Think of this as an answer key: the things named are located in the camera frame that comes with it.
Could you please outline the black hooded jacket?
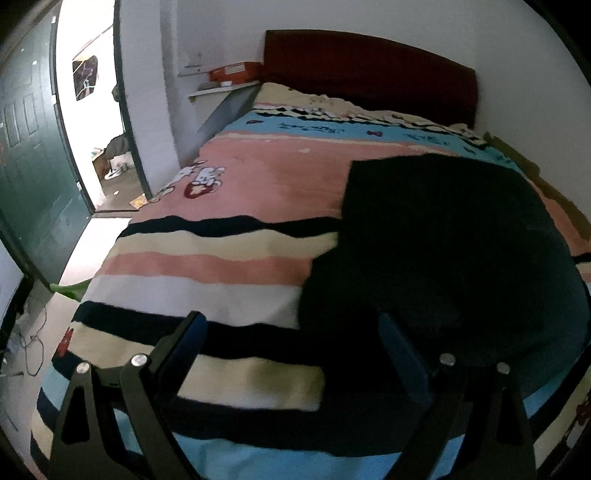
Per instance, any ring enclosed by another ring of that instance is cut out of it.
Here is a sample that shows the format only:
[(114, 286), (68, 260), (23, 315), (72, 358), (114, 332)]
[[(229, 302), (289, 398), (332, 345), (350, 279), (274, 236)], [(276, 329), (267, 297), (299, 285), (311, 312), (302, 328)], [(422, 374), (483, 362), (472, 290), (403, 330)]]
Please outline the black hooded jacket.
[(589, 341), (590, 300), (520, 173), (426, 154), (352, 163), (297, 320), (325, 379), (329, 450), (377, 455), (431, 431), (441, 393), (485, 412), (498, 363), (522, 396), (543, 387)]

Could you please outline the green plastic chair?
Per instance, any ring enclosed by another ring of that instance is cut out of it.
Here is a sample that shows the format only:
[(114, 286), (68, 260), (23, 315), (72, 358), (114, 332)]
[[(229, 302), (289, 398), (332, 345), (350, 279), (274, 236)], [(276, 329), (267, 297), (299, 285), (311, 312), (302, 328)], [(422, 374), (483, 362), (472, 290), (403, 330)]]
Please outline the green plastic chair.
[(80, 303), (86, 294), (86, 291), (91, 283), (91, 279), (87, 279), (75, 284), (70, 285), (59, 285), (51, 283), (49, 289), (54, 294), (62, 295), (68, 299), (74, 300)]

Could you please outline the pink Hello Kitty blanket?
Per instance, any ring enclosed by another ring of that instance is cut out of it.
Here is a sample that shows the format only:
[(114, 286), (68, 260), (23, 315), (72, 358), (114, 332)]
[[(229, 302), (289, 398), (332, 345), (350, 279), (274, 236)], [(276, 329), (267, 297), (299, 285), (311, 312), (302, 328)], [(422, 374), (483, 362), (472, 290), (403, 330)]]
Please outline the pink Hello Kitty blanket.
[[(95, 274), (42, 381), (31, 454), (48, 479), (56, 421), (76, 367), (152, 352), (191, 312), (207, 325), (171, 404), (170, 427), (199, 479), (390, 479), (401, 450), (329, 450), (325, 379), (298, 326), (315, 259), (338, 242), (353, 162), (438, 154), (520, 173), (565, 239), (590, 300), (590, 241), (517, 164), (463, 124), (266, 83), (252, 107), (132, 218)], [(578, 358), (523, 396), (536, 478), (589, 421), (590, 338)]]

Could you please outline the green door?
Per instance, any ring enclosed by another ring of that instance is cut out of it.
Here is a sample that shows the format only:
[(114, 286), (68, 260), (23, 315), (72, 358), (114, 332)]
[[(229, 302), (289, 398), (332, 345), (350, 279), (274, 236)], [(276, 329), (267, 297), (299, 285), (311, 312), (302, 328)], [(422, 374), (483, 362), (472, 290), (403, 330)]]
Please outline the green door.
[(46, 284), (61, 279), (91, 217), (59, 104), (59, 12), (48, 7), (1, 66), (1, 220)]

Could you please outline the dark red headboard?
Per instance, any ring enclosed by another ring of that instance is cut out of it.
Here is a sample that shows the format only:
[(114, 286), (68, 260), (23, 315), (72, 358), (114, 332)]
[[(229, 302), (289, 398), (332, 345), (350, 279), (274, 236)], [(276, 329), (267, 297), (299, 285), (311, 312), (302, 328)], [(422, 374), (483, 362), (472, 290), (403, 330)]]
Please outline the dark red headboard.
[(351, 32), (290, 29), (264, 36), (263, 80), (305, 94), (474, 128), (476, 72), (427, 50)]

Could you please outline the orange box on shelf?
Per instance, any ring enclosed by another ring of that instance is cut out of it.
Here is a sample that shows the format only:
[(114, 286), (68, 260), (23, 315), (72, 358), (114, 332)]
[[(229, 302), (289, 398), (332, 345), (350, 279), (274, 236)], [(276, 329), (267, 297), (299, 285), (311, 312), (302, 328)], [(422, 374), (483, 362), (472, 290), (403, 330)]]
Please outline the orange box on shelf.
[(208, 73), (211, 82), (242, 84), (256, 81), (263, 71), (263, 63), (256, 61), (238, 62), (217, 67)]

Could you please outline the white wall shelf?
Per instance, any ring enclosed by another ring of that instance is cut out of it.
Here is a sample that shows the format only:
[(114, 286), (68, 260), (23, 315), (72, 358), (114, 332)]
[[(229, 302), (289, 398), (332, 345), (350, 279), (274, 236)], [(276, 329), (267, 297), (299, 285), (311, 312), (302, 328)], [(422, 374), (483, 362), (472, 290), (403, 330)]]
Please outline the white wall shelf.
[(193, 101), (194, 99), (196, 99), (197, 97), (200, 97), (200, 96), (211, 95), (211, 94), (226, 94), (226, 93), (229, 94), (233, 91), (242, 90), (245, 88), (250, 88), (250, 87), (253, 87), (253, 86), (256, 86), (259, 84), (260, 84), (260, 81), (256, 80), (256, 81), (247, 82), (247, 83), (239, 83), (239, 84), (232, 84), (229, 86), (219, 86), (216, 88), (197, 90), (195, 92), (188, 94), (187, 98), (189, 99), (189, 101)]

